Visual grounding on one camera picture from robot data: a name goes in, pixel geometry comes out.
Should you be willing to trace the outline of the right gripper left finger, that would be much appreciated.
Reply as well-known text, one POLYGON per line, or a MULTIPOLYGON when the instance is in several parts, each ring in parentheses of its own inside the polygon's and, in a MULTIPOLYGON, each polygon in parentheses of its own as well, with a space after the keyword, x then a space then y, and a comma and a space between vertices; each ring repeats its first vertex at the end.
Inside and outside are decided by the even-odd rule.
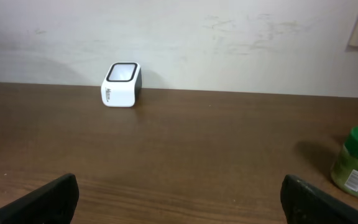
POLYGON ((70 224, 79 199, 74 174, 65 174, 0 208, 0 224, 70 224))

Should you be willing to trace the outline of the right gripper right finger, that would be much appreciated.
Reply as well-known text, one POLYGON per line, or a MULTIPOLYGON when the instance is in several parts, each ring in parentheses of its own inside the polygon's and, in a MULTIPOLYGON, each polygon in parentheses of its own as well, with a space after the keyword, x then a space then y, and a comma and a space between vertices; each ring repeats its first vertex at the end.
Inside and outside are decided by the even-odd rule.
POLYGON ((286 175, 280 190, 290 224, 358 224, 358 210, 295 175, 286 175))

